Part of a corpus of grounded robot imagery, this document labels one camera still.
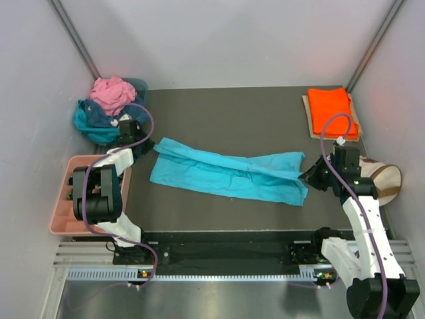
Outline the cream canvas drawstring bag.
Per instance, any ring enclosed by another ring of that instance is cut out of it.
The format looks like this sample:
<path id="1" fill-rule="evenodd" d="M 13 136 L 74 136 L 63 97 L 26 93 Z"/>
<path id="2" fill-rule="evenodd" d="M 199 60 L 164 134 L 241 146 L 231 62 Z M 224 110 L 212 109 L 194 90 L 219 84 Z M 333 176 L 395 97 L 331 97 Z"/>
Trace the cream canvas drawstring bag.
<path id="1" fill-rule="evenodd" d="M 360 156 L 361 177 L 373 180 L 378 193 L 379 206 L 390 203 L 402 186 L 402 174 L 398 166 Z"/>

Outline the teal plastic laundry bin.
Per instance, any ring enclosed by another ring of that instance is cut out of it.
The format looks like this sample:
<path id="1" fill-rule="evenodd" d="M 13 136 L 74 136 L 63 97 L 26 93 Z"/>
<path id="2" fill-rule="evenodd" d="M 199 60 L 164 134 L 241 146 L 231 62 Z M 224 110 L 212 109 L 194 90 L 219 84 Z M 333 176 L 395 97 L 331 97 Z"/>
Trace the teal plastic laundry bin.
<path id="1" fill-rule="evenodd" d="M 148 97 L 148 85 L 145 81 L 138 78 L 122 78 L 124 81 L 130 83 L 136 90 L 137 96 L 134 102 L 129 104 L 133 104 L 136 106 L 145 106 L 147 97 Z"/>

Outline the light blue t shirt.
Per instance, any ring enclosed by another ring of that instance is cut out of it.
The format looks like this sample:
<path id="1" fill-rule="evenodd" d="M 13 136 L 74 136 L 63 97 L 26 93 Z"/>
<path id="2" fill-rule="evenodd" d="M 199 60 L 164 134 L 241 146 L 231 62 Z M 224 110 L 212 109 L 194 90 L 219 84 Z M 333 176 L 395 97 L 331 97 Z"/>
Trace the light blue t shirt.
<path id="1" fill-rule="evenodd" d="M 169 138 L 155 145 L 150 182 L 224 197 L 302 206 L 302 152 L 251 158 L 196 150 Z"/>

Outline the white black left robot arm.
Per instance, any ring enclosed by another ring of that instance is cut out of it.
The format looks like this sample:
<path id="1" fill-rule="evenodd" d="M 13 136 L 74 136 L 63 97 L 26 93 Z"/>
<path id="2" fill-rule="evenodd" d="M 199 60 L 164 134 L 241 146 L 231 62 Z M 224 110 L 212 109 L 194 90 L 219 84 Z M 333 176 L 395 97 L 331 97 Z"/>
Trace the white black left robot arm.
<path id="1" fill-rule="evenodd" d="M 74 169 L 72 174 L 73 212 L 77 220 L 99 235 L 98 227 L 111 237 L 115 265 L 142 265 L 155 261 L 143 230 L 125 214 L 120 176 L 155 143 L 147 137 L 136 120 L 118 125 L 117 148 L 88 166 Z"/>

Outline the pink compartment tray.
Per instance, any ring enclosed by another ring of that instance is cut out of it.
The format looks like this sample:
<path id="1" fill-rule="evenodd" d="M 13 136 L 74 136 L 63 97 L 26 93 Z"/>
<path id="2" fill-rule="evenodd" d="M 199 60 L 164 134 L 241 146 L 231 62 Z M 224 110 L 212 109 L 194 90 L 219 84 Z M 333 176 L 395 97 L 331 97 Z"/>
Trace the pink compartment tray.
<path id="1" fill-rule="evenodd" d="M 50 223 L 51 233 L 122 236 L 129 223 L 123 205 L 132 164 L 129 150 L 71 158 Z"/>

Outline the teal t shirt in bin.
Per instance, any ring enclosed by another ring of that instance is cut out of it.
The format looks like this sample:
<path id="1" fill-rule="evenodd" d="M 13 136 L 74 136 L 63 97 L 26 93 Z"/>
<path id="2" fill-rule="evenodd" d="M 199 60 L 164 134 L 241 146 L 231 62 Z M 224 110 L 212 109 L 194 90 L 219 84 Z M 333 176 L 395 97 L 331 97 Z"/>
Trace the teal t shirt in bin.
<path id="1" fill-rule="evenodd" d="M 86 123 L 86 116 L 82 111 L 82 108 L 79 106 L 79 100 L 77 103 L 76 111 L 73 116 L 73 122 L 77 130 L 79 130 L 83 135 L 85 135 L 91 142 L 99 145 L 111 145 L 113 144 L 120 131 L 118 128 L 94 128 Z"/>

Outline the folded orange t shirt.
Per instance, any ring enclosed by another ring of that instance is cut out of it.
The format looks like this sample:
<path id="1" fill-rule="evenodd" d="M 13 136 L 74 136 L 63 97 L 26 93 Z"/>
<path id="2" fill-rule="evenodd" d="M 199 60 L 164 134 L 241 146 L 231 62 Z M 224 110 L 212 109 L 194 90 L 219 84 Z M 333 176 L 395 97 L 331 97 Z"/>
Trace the folded orange t shirt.
<path id="1" fill-rule="evenodd" d="M 326 123 L 337 114 L 347 114 L 352 124 L 346 137 L 347 140 L 357 140 L 359 137 L 359 125 L 355 122 L 351 111 L 351 99 L 344 88 L 333 90 L 321 90 L 310 88 L 307 91 L 309 113 L 311 116 L 312 132 L 319 136 Z"/>

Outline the dark blue t shirt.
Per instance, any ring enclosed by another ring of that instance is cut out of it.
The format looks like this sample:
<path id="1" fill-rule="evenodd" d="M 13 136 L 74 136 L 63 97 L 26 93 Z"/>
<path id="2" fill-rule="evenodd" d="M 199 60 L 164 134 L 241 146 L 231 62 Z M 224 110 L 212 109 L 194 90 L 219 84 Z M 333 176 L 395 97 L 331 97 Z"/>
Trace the dark blue t shirt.
<path id="1" fill-rule="evenodd" d="M 147 112 L 133 104 L 125 105 L 121 110 L 112 110 L 112 115 L 107 115 L 105 110 L 93 100 L 82 100 L 79 106 L 86 116 L 87 125 L 94 128 L 117 128 L 113 127 L 110 122 L 112 119 L 119 118 L 124 114 L 128 114 L 132 120 L 137 120 L 140 124 L 144 124 L 149 120 Z"/>

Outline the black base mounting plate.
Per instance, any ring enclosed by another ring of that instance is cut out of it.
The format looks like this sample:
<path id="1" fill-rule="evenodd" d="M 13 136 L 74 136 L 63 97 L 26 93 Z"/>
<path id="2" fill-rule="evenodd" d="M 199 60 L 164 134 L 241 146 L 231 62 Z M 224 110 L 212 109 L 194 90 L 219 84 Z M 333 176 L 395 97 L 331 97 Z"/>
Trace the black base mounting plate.
<path id="1" fill-rule="evenodd" d="M 297 274 L 324 263 L 310 231 L 146 232 L 157 274 Z"/>

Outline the pink t shirt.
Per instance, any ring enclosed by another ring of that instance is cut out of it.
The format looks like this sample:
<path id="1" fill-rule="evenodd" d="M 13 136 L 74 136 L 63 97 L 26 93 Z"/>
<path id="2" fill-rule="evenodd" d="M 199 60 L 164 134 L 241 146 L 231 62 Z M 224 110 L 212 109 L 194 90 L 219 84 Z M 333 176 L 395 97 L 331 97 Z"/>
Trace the pink t shirt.
<path id="1" fill-rule="evenodd" d="M 100 105 L 107 116 L 120 112 L 127 104 L 134 102 L 135 88 L 121 78 L 98 78 L 89 93 L 91 100 Z"/>

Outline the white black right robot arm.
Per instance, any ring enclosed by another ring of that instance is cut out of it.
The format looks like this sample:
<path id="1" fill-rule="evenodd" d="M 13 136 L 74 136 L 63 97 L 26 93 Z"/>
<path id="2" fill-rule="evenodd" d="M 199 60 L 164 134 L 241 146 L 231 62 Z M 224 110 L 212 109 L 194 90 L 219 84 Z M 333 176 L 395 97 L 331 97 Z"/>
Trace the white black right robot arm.
<path id="1" fill-rule="evenodd" d="M 360 151 L 335 145 L 299 179 L 321 191 L 332 189 L 352 226 L 354 253 L 340 231 L 323 227 L 313 234 L 310 255 L 329 261 L 343 281 L 353 318 L 406 318 L 420 296 L 406 277 L 384 228 L 374 181 L 361 176 Z"/>

